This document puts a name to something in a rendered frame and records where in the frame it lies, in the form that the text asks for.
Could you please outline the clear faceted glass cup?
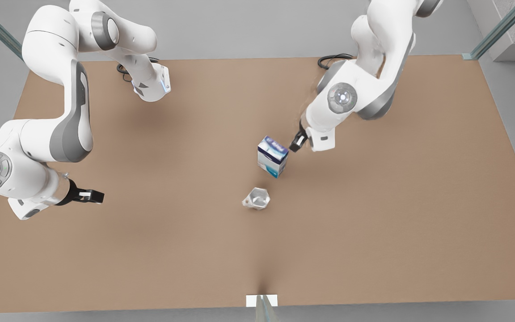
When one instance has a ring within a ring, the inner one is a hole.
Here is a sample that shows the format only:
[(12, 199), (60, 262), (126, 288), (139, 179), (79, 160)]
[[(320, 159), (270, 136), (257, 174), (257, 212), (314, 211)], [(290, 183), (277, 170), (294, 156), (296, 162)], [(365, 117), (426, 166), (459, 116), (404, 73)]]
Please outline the clear faceted glass cup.
[(265, 188), (254, 187), (247, 197), (241, 202), (246, 208), (263, 210), (270, 202), (270, 196)]

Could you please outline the blue and white carton box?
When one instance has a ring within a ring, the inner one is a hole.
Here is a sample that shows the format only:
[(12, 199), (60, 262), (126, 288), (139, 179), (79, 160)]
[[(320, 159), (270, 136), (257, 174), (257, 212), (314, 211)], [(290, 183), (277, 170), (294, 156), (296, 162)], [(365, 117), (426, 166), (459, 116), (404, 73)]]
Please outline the blue and white carton box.
[(257, 146), (257, 164), (274, 178), (284, 171), (289, 150), (269, 136)]

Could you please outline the silver frame post with foot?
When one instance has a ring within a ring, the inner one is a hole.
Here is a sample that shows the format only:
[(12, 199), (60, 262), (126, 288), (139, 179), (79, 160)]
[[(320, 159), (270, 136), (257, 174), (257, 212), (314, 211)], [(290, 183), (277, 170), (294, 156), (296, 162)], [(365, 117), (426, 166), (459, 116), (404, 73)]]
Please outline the silver frame post with foot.
[(247, 295), (246, 306), (255, 307), (255, 322), (280, 322), (274, 312), (274, 306), (278, 306), (278, 295)]

